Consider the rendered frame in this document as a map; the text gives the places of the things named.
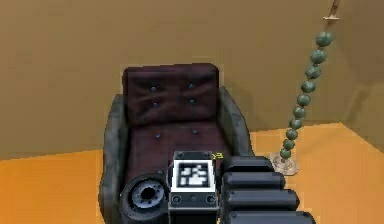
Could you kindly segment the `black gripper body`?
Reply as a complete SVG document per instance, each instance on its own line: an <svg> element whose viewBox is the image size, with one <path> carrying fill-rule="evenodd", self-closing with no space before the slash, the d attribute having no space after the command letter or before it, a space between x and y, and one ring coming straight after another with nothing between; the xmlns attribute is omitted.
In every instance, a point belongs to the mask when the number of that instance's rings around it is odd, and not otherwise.
<svg viewBox="0 0 384 224"><path fill-rule="evenodd" d="M123 224L168 224L168 194L163 174L133 178L120 195Z"/></svg>

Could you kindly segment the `green beaded floor lamp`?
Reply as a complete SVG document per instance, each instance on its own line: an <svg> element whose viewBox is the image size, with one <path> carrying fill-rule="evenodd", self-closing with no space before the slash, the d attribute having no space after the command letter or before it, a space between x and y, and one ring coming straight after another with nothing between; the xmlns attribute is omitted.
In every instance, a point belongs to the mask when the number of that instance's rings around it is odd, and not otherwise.
<svg viewBox="0 0 384 224"><path fill-rule="evenodd" d="M295 148L295 141L299 137L299 129L303 127L307 114L306 107L311 103L311 94L316 90L315 80L322 73L321 64L327 59L326 48L334 40L330 27L339 20L337 11L340 1L332 0L329 13L323 17L323 29L315 38L316 49L310 55L310 65L305 70L306 80L302 82L300 86L301 93L296 97L295 107L292 111L293 117L289 121L288 129L285 132L282 148L279 152L269 155L274 170L284 176L293 176L299 171L298 163L292 157L292 150Z"/></svg>

